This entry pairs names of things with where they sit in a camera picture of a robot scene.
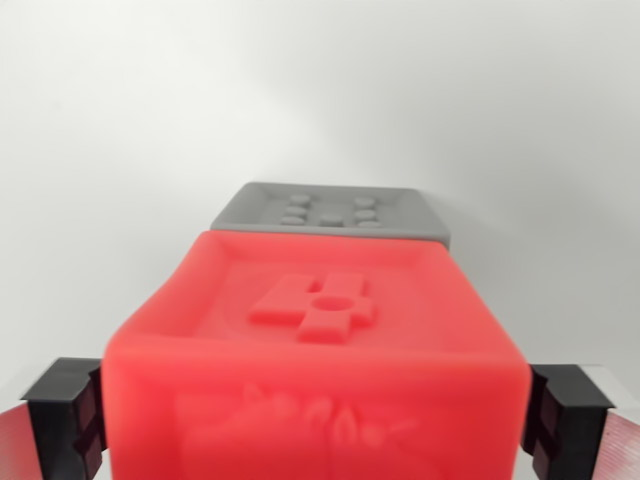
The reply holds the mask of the gripper left finger with silver black pad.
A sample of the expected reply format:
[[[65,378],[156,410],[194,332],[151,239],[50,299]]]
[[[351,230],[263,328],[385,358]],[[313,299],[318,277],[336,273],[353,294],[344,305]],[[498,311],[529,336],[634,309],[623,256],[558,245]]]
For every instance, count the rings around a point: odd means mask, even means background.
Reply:
[[[99,359],[58,358],[1,389],[3,479],[93,479],[105,450]]]

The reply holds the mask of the gripper right finger with silver black pad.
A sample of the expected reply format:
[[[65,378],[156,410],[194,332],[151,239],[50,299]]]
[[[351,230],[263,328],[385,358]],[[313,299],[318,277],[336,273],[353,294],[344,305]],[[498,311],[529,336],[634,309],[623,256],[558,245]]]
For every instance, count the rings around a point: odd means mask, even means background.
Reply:
[[[521,440],[540,479],[637,479],[639,400],[598,365],[532,364]]]

